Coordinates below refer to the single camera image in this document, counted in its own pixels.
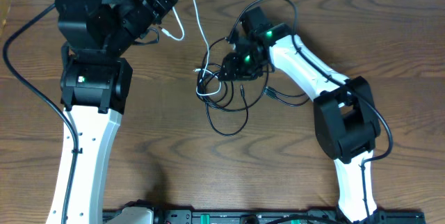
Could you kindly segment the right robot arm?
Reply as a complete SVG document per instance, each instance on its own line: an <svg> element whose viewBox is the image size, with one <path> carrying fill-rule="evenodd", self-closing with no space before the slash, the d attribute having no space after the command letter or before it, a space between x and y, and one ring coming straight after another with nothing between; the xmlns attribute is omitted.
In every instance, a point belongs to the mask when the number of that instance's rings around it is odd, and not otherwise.
<svg viewBox="0 0 445 224"><path fill-rule="evenodd" d="M369 83L349 79L328 67L285 23L273 25L256 7L241 14L244 35L230 34L234 51L223 58L220 81L250 81L271 65L290 77L314 105L318 144L334 161L339 184L338 209L349 223L374 223L368 159L373 157L380 127L372 111Z"/></svg>

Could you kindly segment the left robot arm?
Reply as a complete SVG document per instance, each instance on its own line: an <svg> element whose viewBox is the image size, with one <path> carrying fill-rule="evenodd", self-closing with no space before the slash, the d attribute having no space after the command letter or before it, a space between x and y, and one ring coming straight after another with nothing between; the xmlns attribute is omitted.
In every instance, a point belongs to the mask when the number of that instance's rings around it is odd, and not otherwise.
<svg viewBox="0 0 445 224"><path fill-rule="evenodd" d="M48 223L100 223L108 161L129 94L124 52L178 0L55 0L65 37L63 149Z"/></svg>

